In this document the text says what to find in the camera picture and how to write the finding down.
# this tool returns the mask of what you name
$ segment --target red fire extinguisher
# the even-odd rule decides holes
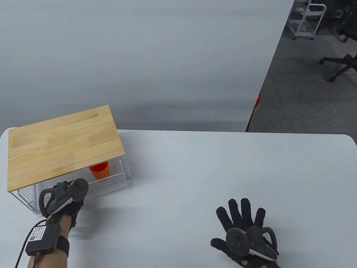
[[[253,120],[255,111],[258,110],[258,107],[259,107],[259,104],[260,104],[260,100],[261,100],[261,95],[260,95],[260,93],[259,93],[258,98],[257,98],[257,101],[255,102],[255,106],[254,106],[252,115],[250,116],[250,119],[249,119],[249,122],[248,122],[248,125],[247,125],[247,129],[246,129],[246,132],[249,132],[250,123],[251,123],[252,120]]]

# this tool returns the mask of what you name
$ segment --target wooden board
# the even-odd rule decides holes
[[[124,154],[108,105],[12,129],[7,191]]]

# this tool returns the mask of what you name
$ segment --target black cable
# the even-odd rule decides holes
[[[33,230],[35,227],[37,227],[39,224],[41,224],[41,223],[43,223],[43,222],[45,222],[45,221],[47,221],[47,220],[41,220],[41,221],[39,221],[39,222],[36,223],[36,224],[31,228],[31,230],[29,231],[29,234],[27,235],[27,237],[26,237],[26,239],[25,239],[25,242],[24,242],[24,244],[22,245],[22,248],[21,248],[21,251],[20,251],[20,255],[19,255],[19,257],[17,258],[17,262],[16,262],[16,265],[15,265],[15,268],[17,268],[18,265],[19,265],[19,263],[20,263],[20,259],[21,259],[22,253],[24,252],[24,248],[25,248],[25,246],[26,246],[26,242],[27,242],[27,240],[28,240],[30,234],[32,233],[32,230]]]
[[[36,265],[39,263],[40,258],[41,258],[41,253],[38,252],[38,253],[36,254],[36,256],[35,256],[34,266],[32,266],[32,268],[36,268]]]

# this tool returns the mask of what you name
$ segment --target wire basket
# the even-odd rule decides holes
[[[71,181],[83,178],[88,182],[87,195],[103,195],[130,185],[130,171],[125,156],[109,161],[110,177],[96,180],[89,168],[82,168],[75,172],[62,175],[44,182],[40,182],[17,190],[14,196],[26,205],[35,214],[40,214],[39,195],[47,188],[52,188],[57,182]],[[47,204],[50,194],[45,195],[44,203]]]

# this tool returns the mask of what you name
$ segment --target forearm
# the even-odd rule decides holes
[[[68,239],[68,233],[71,227],[71,216],[65,214],[60,219],[60,226],[62,228],[61,235]],[[32,268],[34,265],[35,257],[31,257],[28,268]],[[36,268],[67,268],[67,255],[64,251],[56,249],[51,254],[43,255],[40,258]]]

